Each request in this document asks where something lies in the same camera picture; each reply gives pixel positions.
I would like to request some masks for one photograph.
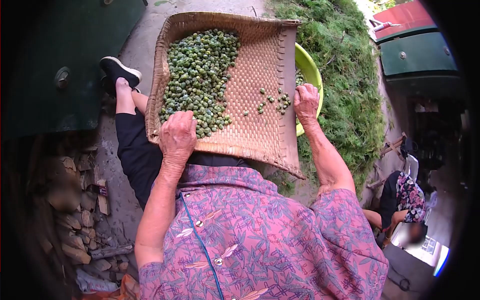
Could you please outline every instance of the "shirt button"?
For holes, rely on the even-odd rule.
[[[222,265],[223,264],[223,259],[221,258],[216,258],[213,260],[213,262],[216,264],[216,265]]]

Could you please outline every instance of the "white shoe sole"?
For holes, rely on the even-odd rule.
[[[142,73],[140,73],[140,71],[137,71],[137,70],[135,70],[135,69],[130,69],[130,68],[125,67],[125,66],[123,65],[123,63],[121,63],[120,60],[118,60],[116,57],[113,57],[113,56],[105,56],[105,57],[103,57],[101,60],[113,60],[113,61],[116,62],[122,69],[124,69],[124,70],[127,71],[128,73],[132,73],[133,75],[137,76],[139,82],[142,82]]]

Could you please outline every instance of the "woven bamboo tray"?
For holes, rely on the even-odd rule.
[[[230,115],[233,123],[211,137],[198,140],[195,151],[253,159],[305,179],[298,167],[298,154],[295,153],[296,164],[287,157],[287,153],[291,153],[291,150],[286,150],[287,141],[296,142],[296,137],[294,130],[285,128],[295,124],[286,124],[287,119],[276,111],[277,102],[269,103],[266,99],[267,95],[279,96],[279,87],[284,90],[282,61],[285,35],[282,32],[299,24],[299,20],[273,20],[219,12],[184,12],[168,17],[155,48],[152,90],[145,114],[148,140],[158,144],[161,125],[158,112],[163,105],[165,87],[170,81],[167,64],[169,44],[196,31],[214,28],[236,30],[241,47],[235,60],[236,67],[228,69],[232,77],[224,94],[228,101],[225,113]],[[261,87],[265,89],[265,95],[260,94]],[[258,104],[264,100],[267,101],[264,113],[258,114]],[[248,116],[243,115],[245,110],[248,110]]]

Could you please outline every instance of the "stacked firewood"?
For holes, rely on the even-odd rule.
[[[95,163],[96,151],[92,146],[38,158],[27,183],[38,208],[33,228],[47,255],[63,256],[54,260],[64,276],[69,264],[70,277],[81,267],[95,277],[118,281],[129,267],[126,254],[133,243],[119,243],[103,222],[110,214],[108,185]]]

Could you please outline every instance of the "black pants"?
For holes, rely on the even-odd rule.
[[[380,197],[380,207],[377,209],[377,213],[382,217],[382,231],[392,224],[392,216],[397,211],[396,182],[399,176],[400,171],[395,171],[388,176]]]
[[[117,155],[138,203],[145,209],[152,184],[162,165],[163,154],[158,145],[148,141],[145,119],[138,109],[135,112],[136,115],[119,113],[115,117],[119,141]],[[250,168],[243,159],[202,152],[194,152],[188,163],[209,167]]]

